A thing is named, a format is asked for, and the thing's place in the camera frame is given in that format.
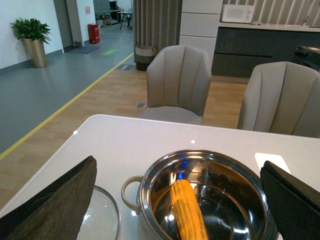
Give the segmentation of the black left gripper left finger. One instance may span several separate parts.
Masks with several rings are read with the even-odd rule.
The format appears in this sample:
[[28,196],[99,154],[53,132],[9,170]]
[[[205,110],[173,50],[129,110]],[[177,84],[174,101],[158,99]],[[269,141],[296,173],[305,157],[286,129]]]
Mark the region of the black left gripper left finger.
[[75,240],[93,194],[97,161],[88,156],[0,219],[2,240]]

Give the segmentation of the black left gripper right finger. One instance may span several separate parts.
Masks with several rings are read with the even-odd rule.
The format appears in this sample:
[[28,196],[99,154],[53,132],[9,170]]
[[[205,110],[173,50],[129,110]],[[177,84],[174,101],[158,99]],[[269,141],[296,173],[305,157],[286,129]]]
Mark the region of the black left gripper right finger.
[[318,240],[320,192],[268,160],[260,170],[260,179],[282,238]]

